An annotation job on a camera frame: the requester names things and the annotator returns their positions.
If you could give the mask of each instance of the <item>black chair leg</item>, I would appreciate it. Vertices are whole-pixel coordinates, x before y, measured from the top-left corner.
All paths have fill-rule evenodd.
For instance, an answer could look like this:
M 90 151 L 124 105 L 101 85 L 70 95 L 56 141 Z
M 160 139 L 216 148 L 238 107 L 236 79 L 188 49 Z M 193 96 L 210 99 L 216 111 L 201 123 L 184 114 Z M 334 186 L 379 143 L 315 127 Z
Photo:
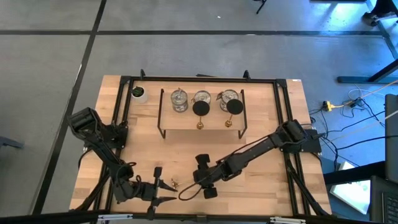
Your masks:
M 264 6 L 264 4 L 266 3 L 267 0 L 261 0 L 262 4 L 260 6 L 260 8 L 257 10 L 256 14 L 259 14 L 259 12 L 261 11 L 262 7 Z
M 16 148 L 22 148 L 22 147 L 24 147 L 24 144 L 19 143 L 17 141 L 9 139 L 9 138 L 0 137 L 0 147 L 1 146 L 12 146 L 12 147 L 16 147 Z

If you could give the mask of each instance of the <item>black round lid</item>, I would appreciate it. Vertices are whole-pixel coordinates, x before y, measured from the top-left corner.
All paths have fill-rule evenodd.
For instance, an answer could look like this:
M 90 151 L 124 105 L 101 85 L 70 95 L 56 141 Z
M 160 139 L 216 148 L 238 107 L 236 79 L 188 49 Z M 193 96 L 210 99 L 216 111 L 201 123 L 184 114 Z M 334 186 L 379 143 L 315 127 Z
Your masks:
M 243 103 L 238 99 L 229 100 L 226 109 L 233 115 L 240 114 L 243 111 Z
M 204 116 L 209 113 L 210 106 L 204 101 L 196 101 L 192 106 L 193 112 L 198 116 Z

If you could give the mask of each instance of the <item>wooden table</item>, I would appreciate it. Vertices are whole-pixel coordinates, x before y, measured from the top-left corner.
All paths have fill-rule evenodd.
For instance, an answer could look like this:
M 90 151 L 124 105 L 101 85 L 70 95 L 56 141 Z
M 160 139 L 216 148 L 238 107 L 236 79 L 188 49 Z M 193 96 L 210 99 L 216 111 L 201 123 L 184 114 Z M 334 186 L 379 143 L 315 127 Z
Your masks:
M 120 76 L 106 75 L 103 78 L 95 110 L 104 124 L 111 122 L 114 101 L 118 92 Z M 171 185 L 171 178 L 177 181 L 192 179 L 192 172 L 197 168 L 195 156 L 209 154 L 211 165 L 217 159 L 231 151 L 257 140 L 278 127 L 275 98 L 271 84 L 264 83 L 202 83 L 202 82 L 156 82 L 135 81 L 135 85 L 143 86 L 149 96 L 145 104 L 131 101 L 129 109 L 129 136 L 126 147 L 121 153 L 121 159 L 126 162 L 137 162 L 134 173 L 142 177 L 142 181 L 153 182 L 155 166 L 162 166 L 162 179 Z M 300 123 L 310 123 L 304 90 L 300 80 L 287 80 L 290 104 L 293 117 Z M 157 129 L 160 89 L 165 92 L 182 88 L 187 92 L 207 90 L 212 95 L 225 89 L 240 91 L 244 89 L 248 130 L 238 139 L 236 131 L 168 130 L 165 139 Z M 126 94 L 123 94 L 121 111 Z M 280 90 L 284 119 L 286 119 L 282 90 Z M 317 202 L 327 212 L 331 212 L 329 199 L 323 181 L 319 160 L 309 153 L 301 153 L 305 183 Z M 75 190 L 70 208 L 79 206 L 98 182 L 102 162 L 94 152 L 90 152 L 81 162 Z M 189 184 L 178 187 L 182 190 Z M 208 215 L 278 215 L 291 216 L 289 190 L 283 154 L 274 149 L 252 161 L 236 178 L 215 184 L 218 197 L 204 199 L 199 194 L 193 200 L 183 202 L 173 200 L 161 204 L 157 213 L 174 214 L 208 214 Z M 295 186 L 298 209 L 303 213 L 299 188 Z M 182 197 L 191 196 L 197 191 L 194 187 Z M 104 207 L 107 188 L 105 188 L 101 208 Z M 178 193 L 159 190 L 158 196 L 174 196 Z M 112 212 L 145 213 L 149 202 L 138 198 L 117 204 L 112 203 Z

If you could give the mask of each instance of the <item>black floor stripe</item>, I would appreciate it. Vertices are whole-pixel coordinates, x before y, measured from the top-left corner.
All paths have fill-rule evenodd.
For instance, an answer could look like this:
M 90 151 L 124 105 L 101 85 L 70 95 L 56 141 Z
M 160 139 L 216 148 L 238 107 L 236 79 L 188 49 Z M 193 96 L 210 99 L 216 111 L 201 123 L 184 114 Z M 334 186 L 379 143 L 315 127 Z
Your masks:
M 0 35 L 383 35 L 381 31 L 301 30 L 0 30 Z
M 100 30 L 97 35 L 382 35 L 380 31 L 299 31 L 299 30 Z
M 91 30 L 0 30 L 0 35 L 90 35 Z
M 42 212 L 42 209 L 43 209 L 43 206 L 45 203 L 45 198 L 49 191 L 51 180 L 54 175 L 54 171 L 57 166 L 58 158 L 61 153 L 63 141 L 65 140 L 65 135 L 67 133 L 68 124 L 67 124 L 66 118 L 68 115 L 72 114 L 73 108 L 75 107 L 77 95 L 79 93 L 79 89 L 80 89 L 81 83 L 83 81 L 83 77 L 84 77 L 84 74 L 86 71 L 88 59 L 90 57 L 90 53 L 93 48 L 94 40 L 96 37 L 95 33 L 98 30 L 98 27 L 100 26 L 100 21 L 101 21 L 102 15 L 104 13 L 105 4 L 106 4 L 106 0 L 101 0 L 101 4 L 99 5 L 95 23 L 94 23 L 93 29 L 91 31 L 90 38 L 88 39 L 85 53 L 81 60 L 80 69 L 76 76 L 76 80 L 73 85 L 72 92 L 70 93 L 70 97 L 69 97 L 69 100 L 67 103 L 67 107 L 65 108 L 64 114 L 62 116 L 61 123 L 60 123 L 57 133 L 55 135 L 56 137 L 52 144 L 50 155 L 49 155 L 49 158 L 47 159 L 47 163 L 44 168 L 44 174 L 39 182 L 39 186 L 37 188 L 37 191 L 36 191 L 36 194 L 34 197 L 34 201 L 33 201 L 34 205 L 32 203 L 32 206 L 33 206 L 32 214 L 34 214 L 34 215 L 40 214 Z

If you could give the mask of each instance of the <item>small potted plant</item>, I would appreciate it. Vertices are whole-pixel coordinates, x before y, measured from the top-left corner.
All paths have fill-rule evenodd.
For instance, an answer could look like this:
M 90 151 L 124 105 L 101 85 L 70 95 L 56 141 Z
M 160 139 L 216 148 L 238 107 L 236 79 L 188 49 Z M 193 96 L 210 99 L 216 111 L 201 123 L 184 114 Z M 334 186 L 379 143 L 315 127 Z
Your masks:
M 131 95 L 138 103 L 145 103 L 148 100 L 148 94 L 141 86 L 136 86 L 131 90 Z

